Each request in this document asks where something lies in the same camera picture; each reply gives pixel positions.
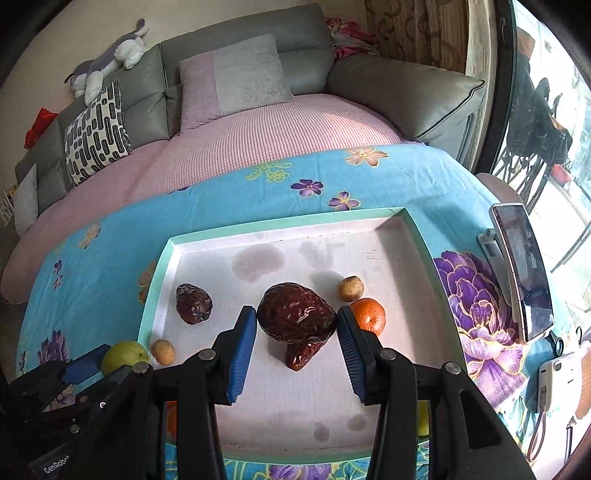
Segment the teal white tray box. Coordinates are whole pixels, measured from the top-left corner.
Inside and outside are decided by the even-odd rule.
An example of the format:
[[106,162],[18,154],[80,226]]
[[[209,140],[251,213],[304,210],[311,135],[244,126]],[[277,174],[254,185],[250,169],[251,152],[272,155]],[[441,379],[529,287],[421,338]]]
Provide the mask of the teal white tray box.
[[380,303],[382,345],[412,362],[461,362],[454,320],[421,217],[404,207],[259,221],[169,239],[138,340],[168,341],[182,362],[211,347],[245,306],[263,311],[242,394],[216,410],[225,456],[279,463],[366,456],[379,410],[353,392],[338,336],[312,310],[342,306],[360,278]]

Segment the blue floral tablecloth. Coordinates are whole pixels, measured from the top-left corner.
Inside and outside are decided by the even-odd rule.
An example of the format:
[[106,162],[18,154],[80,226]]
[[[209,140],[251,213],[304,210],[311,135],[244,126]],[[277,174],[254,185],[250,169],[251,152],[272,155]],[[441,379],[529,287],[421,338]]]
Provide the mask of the blue floral tablecloth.
[[27,302],[16,372],[136,336],[167,240],[194,231],[322,212],[403,207],[434,259],[470,377],[515,438],[526,430],[535,376],[551,350],[516,342],[517,328],[477,243],[493,194],[446,152],[381,146],[377,166],[334,150],[266,162],[198,184],[175,170],[133,195],[165,164],[167,144],[137,149],[48,207],[19,241],[5,296]]

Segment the pink clothes pile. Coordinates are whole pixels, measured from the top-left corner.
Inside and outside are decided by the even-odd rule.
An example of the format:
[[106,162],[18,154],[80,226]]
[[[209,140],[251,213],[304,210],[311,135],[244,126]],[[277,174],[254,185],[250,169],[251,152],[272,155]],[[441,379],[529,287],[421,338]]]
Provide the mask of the pink clothes pile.
[[358,22],[327,17],[325,25],[331,37],[335,60],[342,60],[358,53],[380,55],[375,37],[363,30]]

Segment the orange tangerine front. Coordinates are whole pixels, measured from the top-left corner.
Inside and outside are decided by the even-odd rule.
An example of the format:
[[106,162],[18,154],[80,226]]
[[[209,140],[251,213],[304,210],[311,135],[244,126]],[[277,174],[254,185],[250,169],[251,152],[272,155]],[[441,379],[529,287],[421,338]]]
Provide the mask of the orange tangerine front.
[[177,402],[166,402],[166,422],[165,422],[166,441],[174,443],[177,437]]

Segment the large dark red date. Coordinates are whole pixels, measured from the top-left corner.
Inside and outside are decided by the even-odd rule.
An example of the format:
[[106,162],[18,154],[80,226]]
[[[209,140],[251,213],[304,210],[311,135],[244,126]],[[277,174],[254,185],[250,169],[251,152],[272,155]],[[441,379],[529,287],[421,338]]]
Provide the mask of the large dark red date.
[[284,282],[266,290],[256,308],[256,319],[276,341],[324,341],[335,332],[337,314],[315,291]]

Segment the pink grey square pillow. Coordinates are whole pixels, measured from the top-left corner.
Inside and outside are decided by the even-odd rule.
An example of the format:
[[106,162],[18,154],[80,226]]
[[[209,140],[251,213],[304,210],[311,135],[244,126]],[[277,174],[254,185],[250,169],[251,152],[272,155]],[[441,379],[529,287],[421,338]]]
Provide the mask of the pink grey square pillow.
[[183,133],[235,113],[294,100],[271,34],[185,59],[179,76]]

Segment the black white patterned pillow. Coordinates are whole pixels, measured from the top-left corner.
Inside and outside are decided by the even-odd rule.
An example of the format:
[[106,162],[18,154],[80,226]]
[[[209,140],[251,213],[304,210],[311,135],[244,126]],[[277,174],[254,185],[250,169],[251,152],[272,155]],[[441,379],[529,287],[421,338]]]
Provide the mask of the black white patterned pillow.
[[78,187],[131,153],[120,82],[116,79],[104,87],[65,130],[65,165],[72,187]]

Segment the small green apple far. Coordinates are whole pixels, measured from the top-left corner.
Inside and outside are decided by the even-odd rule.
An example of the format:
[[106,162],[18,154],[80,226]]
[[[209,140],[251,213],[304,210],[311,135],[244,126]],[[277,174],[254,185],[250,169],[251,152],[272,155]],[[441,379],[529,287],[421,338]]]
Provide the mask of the small green apple far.
[[100,370],[103,376],[108,376],[121,366],[133,367],[140,362],[149,362],[145,348],[135,341],[120,341],[108,349],[102,358]]

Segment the large green apple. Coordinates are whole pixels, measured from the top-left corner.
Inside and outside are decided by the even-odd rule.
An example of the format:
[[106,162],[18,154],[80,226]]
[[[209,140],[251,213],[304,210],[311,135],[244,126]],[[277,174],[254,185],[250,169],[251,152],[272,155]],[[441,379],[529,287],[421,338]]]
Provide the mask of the large green apple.
[[418,401],[417,435],[420,438],[430,435],[430,405],[427,400]]

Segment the grey leather sofa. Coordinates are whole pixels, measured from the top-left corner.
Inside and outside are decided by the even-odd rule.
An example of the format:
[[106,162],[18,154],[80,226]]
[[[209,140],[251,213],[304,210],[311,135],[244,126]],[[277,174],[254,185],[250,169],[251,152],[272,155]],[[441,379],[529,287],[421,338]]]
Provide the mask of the grey leather sofa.
[[[444,146],[449,137],[460,137],[486,89],[480,79],[422,64],[363,53],[335,60],[320,6],[273,10],[162,41],[137,66],[111,75],[112,81],[120,82],[132,152],[184,134],[181,61],[264,34],[276,38],[283,75],[294,98],[329,94],[355,102],[386,118],[404,136],[404,143]],[[64,133],[83,107],[81,100],[75,100],[62,110],[16,166],[17,175],[24,176],[37,165],[40,215],[74,189],[66,173]]]

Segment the small brown longan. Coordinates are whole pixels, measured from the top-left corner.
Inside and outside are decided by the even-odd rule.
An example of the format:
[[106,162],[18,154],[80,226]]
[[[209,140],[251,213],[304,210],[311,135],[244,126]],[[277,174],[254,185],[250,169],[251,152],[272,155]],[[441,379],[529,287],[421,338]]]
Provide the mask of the small brown longan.
[[339,299],[344,302],[351,303],[357,299],[361,299],[365,293],[365,284],[359,276],[349,276],[338,284]]

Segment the white device on table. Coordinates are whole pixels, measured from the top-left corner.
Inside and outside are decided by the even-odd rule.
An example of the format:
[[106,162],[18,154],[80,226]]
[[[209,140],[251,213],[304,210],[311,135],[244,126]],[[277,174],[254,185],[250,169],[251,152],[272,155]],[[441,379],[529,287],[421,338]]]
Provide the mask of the white device on table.
[[545,362],[539,369],[539,411],[584,419],[590,412],[590,350]]

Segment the orange tangerine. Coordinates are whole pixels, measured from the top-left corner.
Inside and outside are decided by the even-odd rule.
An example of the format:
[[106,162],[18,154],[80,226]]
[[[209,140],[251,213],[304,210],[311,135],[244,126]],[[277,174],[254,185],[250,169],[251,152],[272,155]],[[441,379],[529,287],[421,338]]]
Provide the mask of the orange tangerine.
[[356,323],[362,330],[372,332],[380,336],[386,327],[386,311],[384,307],[373,298],[361,298],[349,304],[356,318]]
[[166,422],[165,422],[166,441],[174,443],[177,437],[177,402],[166,402]]

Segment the small dark red date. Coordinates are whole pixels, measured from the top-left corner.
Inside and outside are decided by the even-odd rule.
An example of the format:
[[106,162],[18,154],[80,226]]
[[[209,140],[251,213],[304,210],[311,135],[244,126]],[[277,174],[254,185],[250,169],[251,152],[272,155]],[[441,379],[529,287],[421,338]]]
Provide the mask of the small dark red date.
[[211,316],[213,302],[204,289],[184,283],[177,286],[175,293],[176,311],[186,324],[195,325]]

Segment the red plastic bag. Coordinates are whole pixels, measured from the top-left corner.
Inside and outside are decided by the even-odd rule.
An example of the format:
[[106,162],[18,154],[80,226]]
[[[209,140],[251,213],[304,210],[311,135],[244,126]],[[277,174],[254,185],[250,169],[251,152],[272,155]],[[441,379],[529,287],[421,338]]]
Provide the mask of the red plastic bag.
[[57,113],[47,110],[46,108],[40,108],[33,125],[26,132],[24,148],[26,150],[31,149],[57,117]]

